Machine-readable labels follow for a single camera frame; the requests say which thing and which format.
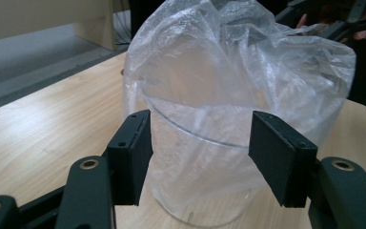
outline wooden table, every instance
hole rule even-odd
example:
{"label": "wooden table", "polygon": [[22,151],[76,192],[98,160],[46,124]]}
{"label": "wooden table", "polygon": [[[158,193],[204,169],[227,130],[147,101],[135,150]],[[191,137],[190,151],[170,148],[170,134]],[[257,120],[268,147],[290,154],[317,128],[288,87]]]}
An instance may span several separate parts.
{"label": "wooden table", "polygon": [[[125,54],[0,108],[0,195],[23,205],[64,185],[70,166],[101,155],[122,118]],[[342,156],[366,170],[366,107],[347,101],[319,157]],[[117,226],[191,228],[144,188],[139,207],[116,206]],[[222,228],[310,228],[306,209],[278,206],[269,188]]]}

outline clear plastic container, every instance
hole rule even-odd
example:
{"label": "clear plastic container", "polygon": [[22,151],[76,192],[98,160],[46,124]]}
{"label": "clear plastic container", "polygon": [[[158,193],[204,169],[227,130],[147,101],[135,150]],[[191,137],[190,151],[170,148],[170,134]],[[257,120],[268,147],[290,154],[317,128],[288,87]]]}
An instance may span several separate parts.
{"label": "clear plastic container", "polygon": [[[148,98],[154,155],[146,185],[163,208],[195,226],[237,219],[265,185],[248,156],[252,111],[191,108]],[[203,128],[193,124],[200,121]]]}

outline cable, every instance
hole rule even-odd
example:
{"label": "cable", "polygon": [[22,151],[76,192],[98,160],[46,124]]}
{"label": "cable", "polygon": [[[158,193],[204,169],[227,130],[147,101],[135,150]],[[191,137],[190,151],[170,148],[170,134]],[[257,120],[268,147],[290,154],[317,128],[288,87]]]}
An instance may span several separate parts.
{"label": "cable", "polygon": [[[124,8],[124,2],[123,2],[123,0],[120,0],[120,2],[121,2],[121,10],[123,11],[124,23],[127,23],[126,9]],[[131,38],[131,36],[132,36],[131,30],[128,30],[128,32],[129,32],[128,36]]]}
{"label": "cable", "polygon": [[116,29],[114,29],[115,34],[121,39],[121,42],[117,40],[117,37],[115,38],[116,43],[130,43],[129,41],[126,41],[123,36],[121,36]]}
{"label": "cable", "polygon": [[123,24],[123,22],[121,21],[121,18],[118,16],[118,13],[115,14],[115,16],[117,17],[117,20],[120,22],[120,25],[121,25],[121,29],[123,29],[124,33],[128,36],[131,36],[130,35],[130,32],[129,30],[127,30],[126,26]]}

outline clear plastic bag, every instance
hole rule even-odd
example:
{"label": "clear plastic bag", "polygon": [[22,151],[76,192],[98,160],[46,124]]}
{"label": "clear plastic bag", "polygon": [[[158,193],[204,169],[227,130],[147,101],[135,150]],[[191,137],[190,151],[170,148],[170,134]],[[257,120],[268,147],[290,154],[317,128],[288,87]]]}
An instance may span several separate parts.
{"label": "clear plastic bag", "polygon": [[[152,110],[146,185],[168,212],[211,226],[246,208],[265,185],[247,156],[254,110],[323,142],[350,90],[356,55],[301,35],[320,27],[290,29],[241,0],[167,0],[144,23],[127,53],[125,111]],[[198,205],[217,201],[230,213],[205,217],[215,206]]]}

